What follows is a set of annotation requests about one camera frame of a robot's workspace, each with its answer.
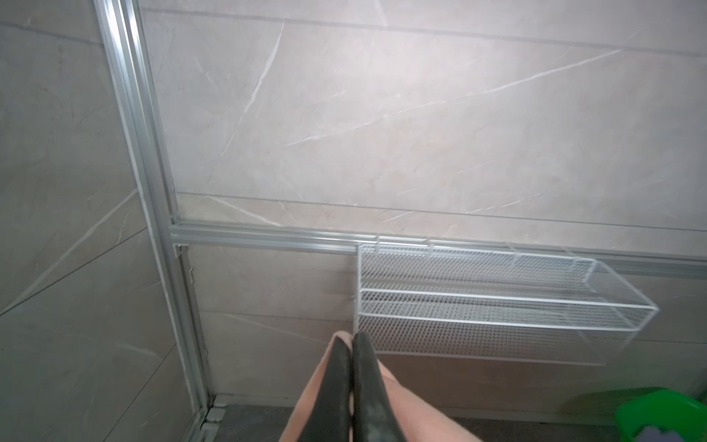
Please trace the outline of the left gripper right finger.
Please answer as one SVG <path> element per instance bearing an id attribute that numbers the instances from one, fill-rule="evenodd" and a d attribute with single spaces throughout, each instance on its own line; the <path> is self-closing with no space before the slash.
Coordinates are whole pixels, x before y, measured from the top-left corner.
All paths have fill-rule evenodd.
<path id="1" fill-rule="evenodd" d="M 353 338 L 353 440 L 403 442 L 370 336 Z"/>

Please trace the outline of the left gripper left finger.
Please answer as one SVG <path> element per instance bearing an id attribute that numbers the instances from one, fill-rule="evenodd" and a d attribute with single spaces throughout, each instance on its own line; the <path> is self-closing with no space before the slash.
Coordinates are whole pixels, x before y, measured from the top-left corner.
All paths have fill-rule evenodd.
<path id="1" fill-rule="evenodd" d="M 352 353 L 340 337 L 335 337 L 319 392 L 298 441 L 349 441 L 352 388 Z"/>

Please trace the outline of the salmon pink t shirt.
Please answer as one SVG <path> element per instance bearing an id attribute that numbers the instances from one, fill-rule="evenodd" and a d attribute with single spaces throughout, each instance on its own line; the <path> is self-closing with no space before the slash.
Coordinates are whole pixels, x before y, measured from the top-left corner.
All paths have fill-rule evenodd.
<path id="1" fill-rule="evenodd" d="M 309 419 L 316 396 L 319 392 L 320 383 L 335 337 L 340 337 L 347 344 L 352 353 L 353 364 L 353 341 L 355 336 L 351 333 L 346 333 L 346 331 L 337 331 L 337 333 L 331 337 L 322 360 L 314 370 L 307 387 L 303 390 L 298 399 L 285 430 L 280 436 L 282 441 L 298 441 L 299 435 Z M 473 435 L 457 422 L 448 418 L 435 407 L 432 407 L 419 396 L 403 387 L 381 362 L 379 362 L 379 368 L 385 382 L 392 410 L 401 426 L 406 441 L 477 441 L 479 439 L 478 436 Z M 349 441 L 355 441 L 353 437 L 353 389 L 354 371 L 353 388 L 350 397 L 352 421 Z"/>

